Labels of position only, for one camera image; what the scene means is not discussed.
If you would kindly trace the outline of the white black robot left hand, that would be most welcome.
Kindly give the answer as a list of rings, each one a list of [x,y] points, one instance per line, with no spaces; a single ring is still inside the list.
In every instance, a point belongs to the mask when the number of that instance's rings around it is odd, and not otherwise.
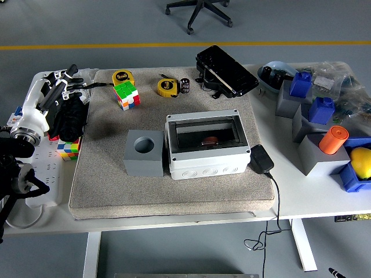
[[[89,101],[89,86],[81,73],[75,64],[65,70],[37,73],[11,136],[35,145],[46,136],[65,141],[81,136]]]

